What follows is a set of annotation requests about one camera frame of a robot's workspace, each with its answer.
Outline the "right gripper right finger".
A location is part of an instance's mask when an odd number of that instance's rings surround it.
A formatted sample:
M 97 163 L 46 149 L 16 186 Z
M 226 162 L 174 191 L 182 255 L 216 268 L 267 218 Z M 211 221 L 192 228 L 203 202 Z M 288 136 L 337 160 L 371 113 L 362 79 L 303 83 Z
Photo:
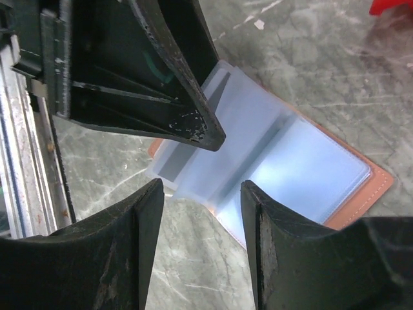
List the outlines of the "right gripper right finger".
M 412 308 L 412 218 L 362 217 L 336 231 L 252 181 L 241 212 L 256 309 Z

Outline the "brown leather card holder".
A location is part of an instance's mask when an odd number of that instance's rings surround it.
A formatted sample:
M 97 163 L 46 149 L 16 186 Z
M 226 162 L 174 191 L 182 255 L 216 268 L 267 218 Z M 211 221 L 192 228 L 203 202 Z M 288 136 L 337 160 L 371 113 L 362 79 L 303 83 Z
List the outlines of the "brown leather card holder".
M 175 198 L 204 205 L 245 244 L 240 188 L 253 181 L 272 199 L 332 229 L 362 217 L 392 186 L 392 175 L 326 128 L 219 61 L 202 86 L 227 132 L 218 151 L 155 141 L 147 174 Z

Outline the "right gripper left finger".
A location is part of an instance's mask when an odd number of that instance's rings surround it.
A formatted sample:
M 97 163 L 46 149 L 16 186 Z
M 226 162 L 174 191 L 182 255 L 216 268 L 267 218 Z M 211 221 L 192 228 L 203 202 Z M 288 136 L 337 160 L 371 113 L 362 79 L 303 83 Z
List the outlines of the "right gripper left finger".
M 164 200 L 154 179 L 49 236 L 1 240 L 1 308 L 144 309 Z

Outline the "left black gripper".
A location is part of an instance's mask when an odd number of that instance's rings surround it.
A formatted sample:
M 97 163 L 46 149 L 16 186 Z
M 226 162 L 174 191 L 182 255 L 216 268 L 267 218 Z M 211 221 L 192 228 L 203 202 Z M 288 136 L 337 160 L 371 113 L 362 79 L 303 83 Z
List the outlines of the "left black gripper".
M 206 148 L 201 116 L 150 44 L 131 1 L 2 1 L 13 70 L 40 82 L 53 114 L 86 128 Z

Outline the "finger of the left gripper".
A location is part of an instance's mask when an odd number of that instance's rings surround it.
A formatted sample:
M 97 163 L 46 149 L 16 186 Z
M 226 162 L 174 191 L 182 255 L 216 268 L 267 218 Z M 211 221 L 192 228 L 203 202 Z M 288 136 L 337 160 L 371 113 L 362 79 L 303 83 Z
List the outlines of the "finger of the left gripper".
M 195 109 L 201 116 L 203 133 L 207 133 L 210 110 L 201 85 L 217 64 L 218 56 L 199 2 L 131 1 L 130 7 L 150 44 L 171 71 L 172 80 L 183 89 L 178 101 Z M 217 150 L 223 142 L 217 144 Z

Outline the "magnetic stripe card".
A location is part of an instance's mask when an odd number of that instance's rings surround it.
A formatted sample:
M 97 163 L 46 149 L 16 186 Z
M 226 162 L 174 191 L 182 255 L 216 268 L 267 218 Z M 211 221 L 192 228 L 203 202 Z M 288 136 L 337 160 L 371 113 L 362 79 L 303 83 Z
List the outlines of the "magnetic stripe card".
M 191 145 L 169 141 L 163 152 L 157 157 L 153 170 L 157 172 L 160 178 L 176 182 L 179 173 L 188 163 L 191 156 L 194 155 L 199 145 L 207 147 L 208 150 L 211 147 L 215 147 L 214 150 L 217 150 L 217 144 L 223 142 L 223 129 L 216 129 L 217 118 L 215 116 L 212 117 L 212 115 L 216 112 L 219 99 L 229 76 L 230 73 L 228 71 L 219 69 L 205 87 L 205 97 L 208 100 L 208 108 L 210 110 L 206 118 L 206 133 L 196 134 L 197 140 Z

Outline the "red bin with cards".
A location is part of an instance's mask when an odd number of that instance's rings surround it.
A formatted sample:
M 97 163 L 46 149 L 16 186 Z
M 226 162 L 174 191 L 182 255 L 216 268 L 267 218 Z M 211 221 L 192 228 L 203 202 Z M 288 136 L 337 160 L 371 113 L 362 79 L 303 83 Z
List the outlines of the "red bin with cards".
M 373 0 L 369 14 L 371 16 L 381 16 L 385 10 L 393 9 L 401 5 L 407 5 L 412 9 L 413 0 Z

